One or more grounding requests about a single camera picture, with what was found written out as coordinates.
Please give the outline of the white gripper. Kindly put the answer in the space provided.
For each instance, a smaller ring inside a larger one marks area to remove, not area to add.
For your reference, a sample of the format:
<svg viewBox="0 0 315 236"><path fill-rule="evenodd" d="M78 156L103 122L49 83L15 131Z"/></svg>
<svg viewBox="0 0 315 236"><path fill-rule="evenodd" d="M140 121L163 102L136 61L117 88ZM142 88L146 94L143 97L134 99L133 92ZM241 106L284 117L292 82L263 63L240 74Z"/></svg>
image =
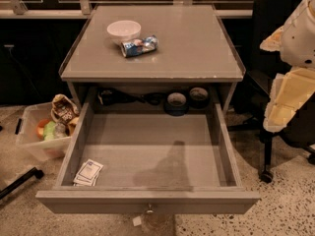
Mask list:
<svg viewBox="0 0 315 236"><path fill-rule="evenodd" d="M296 66L285 75L277 74L272 83L263 127L276 133L315 92L315 70L311 69L315 67L314 4L299 5L283 27L261 42L260 48L269 52L281 49L282 60Z"/></svg>

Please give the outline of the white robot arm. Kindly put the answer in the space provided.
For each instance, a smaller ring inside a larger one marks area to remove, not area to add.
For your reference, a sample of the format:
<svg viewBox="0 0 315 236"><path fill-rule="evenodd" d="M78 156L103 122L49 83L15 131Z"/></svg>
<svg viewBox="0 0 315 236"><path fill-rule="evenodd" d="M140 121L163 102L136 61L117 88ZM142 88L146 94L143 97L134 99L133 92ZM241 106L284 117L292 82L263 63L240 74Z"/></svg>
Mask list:
<svg viewBox="0 0 315 236"><path fill-rule="evenodd" d="M289 72L273 79L264 114L264 129L277 133L315 92L315 0L302 0L260 48L279 51L281 59L291 66Z"/></svg>

